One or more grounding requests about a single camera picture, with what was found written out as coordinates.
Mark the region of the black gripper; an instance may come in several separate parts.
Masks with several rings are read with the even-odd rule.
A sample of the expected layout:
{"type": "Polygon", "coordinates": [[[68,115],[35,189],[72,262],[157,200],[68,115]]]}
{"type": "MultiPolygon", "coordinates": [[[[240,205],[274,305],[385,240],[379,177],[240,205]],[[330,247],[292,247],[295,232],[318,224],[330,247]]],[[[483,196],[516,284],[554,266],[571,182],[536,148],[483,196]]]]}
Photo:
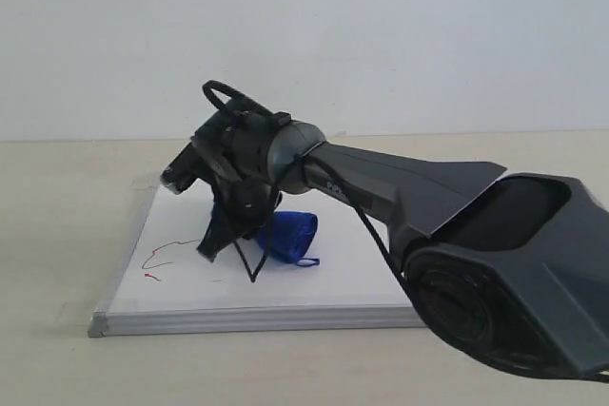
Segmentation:
{"type": "Polygon", "coordinates": [[[196,248],[207,261],[215,261],[234,239],[250,239],[265,224],[269,208],[281,202],[281,194],[272,197],[271,186],[253,178],[219,181],[212,192],[211,219],[196,248]]]}

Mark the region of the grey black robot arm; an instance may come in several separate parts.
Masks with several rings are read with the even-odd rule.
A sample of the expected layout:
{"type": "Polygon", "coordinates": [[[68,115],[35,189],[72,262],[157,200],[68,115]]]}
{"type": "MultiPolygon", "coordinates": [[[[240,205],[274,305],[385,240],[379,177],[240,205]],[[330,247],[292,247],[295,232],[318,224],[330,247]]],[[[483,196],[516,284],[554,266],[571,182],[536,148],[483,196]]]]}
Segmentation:
{"type": "Polygon", "coordinates": [[[581,180],[335,145],[251,112],[215,115],[187,151],[178,184],[210,184],[226,233],[318,190],[386,227],[392,276],[446,344],[515,376],[607,381],[608,212],[581,180]]]}

